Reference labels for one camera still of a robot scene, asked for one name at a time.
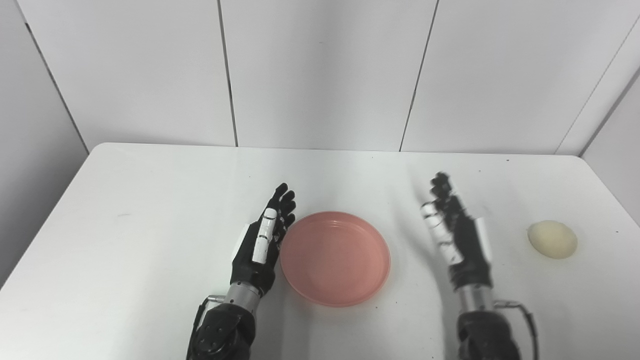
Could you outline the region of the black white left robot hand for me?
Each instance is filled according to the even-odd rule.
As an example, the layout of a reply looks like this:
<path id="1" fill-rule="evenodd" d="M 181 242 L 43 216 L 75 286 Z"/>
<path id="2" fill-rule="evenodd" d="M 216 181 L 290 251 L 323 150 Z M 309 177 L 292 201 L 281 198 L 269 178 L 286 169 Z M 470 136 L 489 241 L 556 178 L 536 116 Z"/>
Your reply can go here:
<path id="1" fill-rule="evenodd" d="M 249 284 L 261 297 L 272 289 L 282 240 L 295 222 L 296 207 L 295 192 L 281 183 L 243 236 L 231 263 L 231 284 Z"/>

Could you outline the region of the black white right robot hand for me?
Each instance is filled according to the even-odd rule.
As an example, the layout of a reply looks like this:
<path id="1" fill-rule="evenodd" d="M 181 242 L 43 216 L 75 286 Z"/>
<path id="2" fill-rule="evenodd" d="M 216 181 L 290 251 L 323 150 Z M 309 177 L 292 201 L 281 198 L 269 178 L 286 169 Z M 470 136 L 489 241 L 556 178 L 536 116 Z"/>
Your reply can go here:
<path id="1" fill-rule="evenodd" d="M 455 290 L 466 286 L 491 289 L 493 279 L 479 219 L 473 218 L 458 196 L 448 173 L 439 171 L 430 180 L 430 198 L 420 214 L 448 267 Z"/>

